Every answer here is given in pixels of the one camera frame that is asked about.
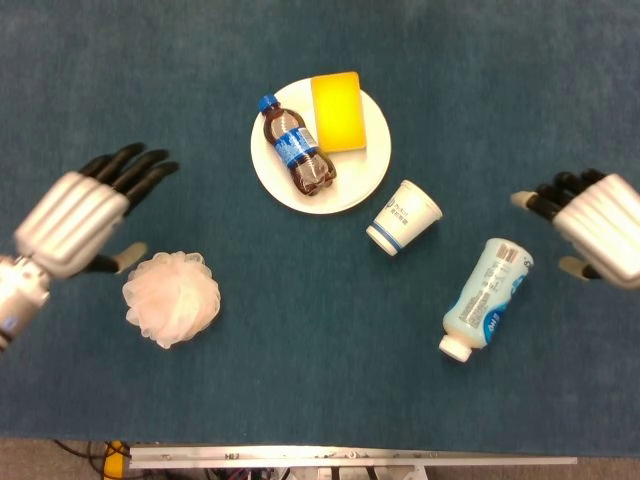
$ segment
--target pink shower puff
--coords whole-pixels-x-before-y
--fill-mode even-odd
[[[220,311],[220,290],[199,253],[156,253],[122,287],[127,320],[162,348],[189,340]]]

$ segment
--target paper cup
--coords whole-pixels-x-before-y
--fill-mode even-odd
[[[393,256],[441,218],[442,211],[436,202],[414,183],[403,180],[391,200],[367,227],[367,234]]]

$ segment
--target sponge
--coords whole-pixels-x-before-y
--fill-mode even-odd
[[[367,146],[356,72],[313,77],[311,93],[322,150],[341,152]]]

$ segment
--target plastic bottle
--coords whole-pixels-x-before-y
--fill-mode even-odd
[[[492,238],[480,255],[460,298],[444,316],[440,350],[466,362],[471,348],[483,348],[502,320],[507,304],[533,266],[524,248]]]
[[[302,117],[281,108],[273,95],[262,97],[259,108],[265,116],[264,136],[276,148],[298,190],[305,195],[315,195],[331,185],[336,169],[318,147]]]

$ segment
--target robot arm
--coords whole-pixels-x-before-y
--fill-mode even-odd
[[[17,260],[0,259],[0,351],[24,329],[49,297],[52,278],[82,271],[118,273],[146,251],[133,244],[114,257],[99,252],[122,220],[167,175],[176,162],[165,150],[139,156],[142,143],[103,155],[60,178],[15,232]]]
[[[553,185],[515,193],[511,201],[550,221],[585,258],[561,258],[562,270],[583,280],[640,288],[640,195],[620,175],[561,172]]]

